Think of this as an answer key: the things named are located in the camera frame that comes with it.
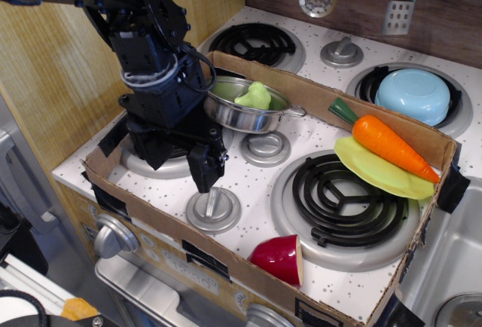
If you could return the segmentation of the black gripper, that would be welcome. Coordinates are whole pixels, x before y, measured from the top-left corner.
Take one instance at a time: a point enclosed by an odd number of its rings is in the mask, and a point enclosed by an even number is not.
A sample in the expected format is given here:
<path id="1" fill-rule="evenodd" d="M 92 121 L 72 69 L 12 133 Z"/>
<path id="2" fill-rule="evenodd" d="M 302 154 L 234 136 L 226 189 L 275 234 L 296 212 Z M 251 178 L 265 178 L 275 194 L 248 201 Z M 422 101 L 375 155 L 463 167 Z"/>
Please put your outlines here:
<path id="1" fill-rule="evenodd" d="M 134 144 L 166 142 L 187 152 L 191 176 L 201 194 L 208 193 L 224 176 L 227 150 L 221 128 L 203 109 L 210 86 L 201 62 L 188 53 L 170 55 L 157 70 L 123 70 L 122 80 L 131 90 L 119 99 L 127 110 Z M 167 160 L 146 160 L 159 169 Z"/>

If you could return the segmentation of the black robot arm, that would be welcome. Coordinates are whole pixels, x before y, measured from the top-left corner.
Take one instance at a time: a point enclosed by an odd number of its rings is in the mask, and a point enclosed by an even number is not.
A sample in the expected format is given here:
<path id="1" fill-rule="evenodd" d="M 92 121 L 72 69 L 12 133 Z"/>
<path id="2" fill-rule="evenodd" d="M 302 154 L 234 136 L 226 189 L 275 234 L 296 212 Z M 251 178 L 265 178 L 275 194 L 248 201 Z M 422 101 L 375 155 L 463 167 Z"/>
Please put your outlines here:
<path id="1" fill-rule="evenodd" d="M 227 152 L 221 128 L 203 108 L 216 82 L 203 74 L 212 63 L 185 41 L 186 10 L 173 0 L 2 0 L 13 5 L 42 2 L 81 8 L 116 54 L 128 93 L 124 128 L 140 157 L 160 168 L 176 148 L 186 152 L 201 193 L 224 175 Z"/>

